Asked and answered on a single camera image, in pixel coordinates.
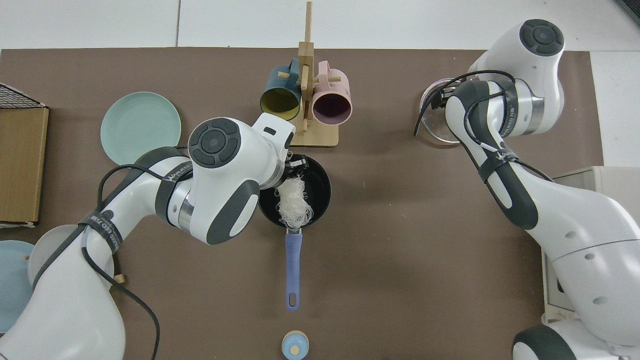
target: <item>purple pan handle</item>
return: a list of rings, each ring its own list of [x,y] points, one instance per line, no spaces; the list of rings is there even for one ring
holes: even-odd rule
[[[287,249],[287,309],[295,311],[300,307],[300,249],[302,248],[302,233],[286,234],[285,247]]]

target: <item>light blue plate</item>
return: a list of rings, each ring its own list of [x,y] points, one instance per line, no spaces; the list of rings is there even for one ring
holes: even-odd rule
[[[118,165],[133,164],[146,152],[180,141],[180,115],[152,92],[134,92],[116,101],[102,120],[102,148]]]
[[[24,241],[0,241],[0,333],[18,320],[31,298],[31,285],[27,276],[33,245]]]

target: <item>wire rack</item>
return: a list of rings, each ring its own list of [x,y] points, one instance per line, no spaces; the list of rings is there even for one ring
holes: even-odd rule
[[[19,90],[0,83],[0,109],[33,109],[46,108],[40,101],[36,101]]]

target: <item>black strap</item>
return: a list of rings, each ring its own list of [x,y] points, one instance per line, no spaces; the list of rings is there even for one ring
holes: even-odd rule
[[[175,226],[169,221],[167,213],[171,195],[179,181],[191,177],[193,177],[193,164],[190,161],[185,161],[169,171],[160,182],[156,193],[156,215],[171,226]]]
[[[491,174],[493,174],[499,167],[517,159],[518,156],[516,153],[507,147],[494,151],[489,154],[484,163],[478,168],[478,175],[480,175],[483,183],[486,183],[489,176],[491,176]]]
[[[78,223],[78,225],[88,225],[95,230],[107,241],[107,244],[111,248],[111,253],[115,254],[116,251],[118,251],[118,248],[122,245],[122,235],[120,235],[120,231],[118,231],[116,225],[109,219],[111,216],[108,218],[106,216],[107,214],[111,214],[111,216],[113,216],[113,212],[109,210],[105,213],[93,210],[87,214],[84,219]]]

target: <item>mug handle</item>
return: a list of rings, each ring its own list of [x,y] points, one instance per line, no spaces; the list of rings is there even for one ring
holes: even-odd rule
[[[328,61],[325,60],[318,63],[318,86],[321,91],[331,90],[331,86],[329,85],[330,70]]]
[[[298,59],[293,58],[289,64],[289,78],[287,78],[287,88],[293,88],[296,86],[296,82],[300,77],[300,62]]]

